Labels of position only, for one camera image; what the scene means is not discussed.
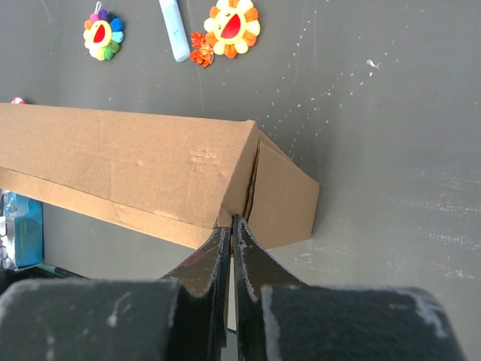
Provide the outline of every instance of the pink object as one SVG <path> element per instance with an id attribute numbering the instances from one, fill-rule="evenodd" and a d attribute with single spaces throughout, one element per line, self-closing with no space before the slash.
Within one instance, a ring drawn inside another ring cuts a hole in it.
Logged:
<path id="1" fill-rule="evenodd" d="M 12 104 L 25 104 L 22 98 L 16 96 L 14 100 L 12 100 Z"/>

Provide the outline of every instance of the cardboard edge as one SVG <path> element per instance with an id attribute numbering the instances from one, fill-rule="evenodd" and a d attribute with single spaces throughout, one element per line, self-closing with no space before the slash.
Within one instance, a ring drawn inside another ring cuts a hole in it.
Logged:
<path id="1" fill-rule="evenodd" d="M 234 172 L 222 199 L 214 227 L 232 226 L 232 217 L 244 215 L 249 201 L 253 170 L 256 167 L 256 154 L 259 146 L 260 131 L 256 122 L 248 120 L 252 127 L 236 161 Z"/>
<path id="2" fill-rule="evenodd" d="M 82 214 L 86 216 L 189 248 L 200 247 L 212 232 L 212 229 L 141 211 L 10 169 L 0 168 L 0 183 L 4 189 L 70 211 L 76 211 L 79 203 L 83 204 L 82 209 L 86 211 Z"/>

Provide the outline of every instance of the rainbow flower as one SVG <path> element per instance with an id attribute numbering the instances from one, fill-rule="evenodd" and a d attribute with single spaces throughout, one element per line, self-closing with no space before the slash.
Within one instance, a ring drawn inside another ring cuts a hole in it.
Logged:
<path id="1" fill-rule="evenodd" d="M 123 21 L 114 13 L 98 9 L 84 23 L 85 47 L 97 60 L 110 60 L 123 41 Z"/>

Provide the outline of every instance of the box flap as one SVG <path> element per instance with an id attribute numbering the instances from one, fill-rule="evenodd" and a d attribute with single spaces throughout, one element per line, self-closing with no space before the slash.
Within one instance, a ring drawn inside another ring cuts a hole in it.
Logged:
<path id="1" fill-rule="evenodd" d="M 248 219 L 257 240 L 273 248 L 309 239 L 319 184 L 263 141 L 258 158 Z"/>
<path id="2" fill-rule="evenodd" d="M 0 114 L 0 167 L 207 228 L 216 224 L 255 126 L 253 121 L 37 105 L 2 104 Z M 92 215 L 88 204 L 74 205 L 60 195 L 48 198 Z"/>
<path id="3" fill-rule="evenodd" d="M 38 199 L 39 201 L 58 205 L 62 208 L 78 211 L 118 224 L 147 235 L 172 241 L 186 247 L 198 248 L 209 238 L 212 229 L 194 226 L 188 223 L 160 217 L 157 214 L 141 211 L 125 205 L 109 201 L 107 199 L 92 196 L 78 190 L 0 168 L 0 184 L 5 189 L 24 196 Z"/>

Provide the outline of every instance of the cardboard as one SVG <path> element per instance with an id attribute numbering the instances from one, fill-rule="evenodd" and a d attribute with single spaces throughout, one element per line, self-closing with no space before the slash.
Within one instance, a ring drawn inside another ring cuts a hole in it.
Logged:
<path id="1" fill-rule="evenodd" d="M 319 185 L 255 122 L 0 105 L 0 188 L 187 247 L 244 215 L 266 248 L 310 237 Z"/>

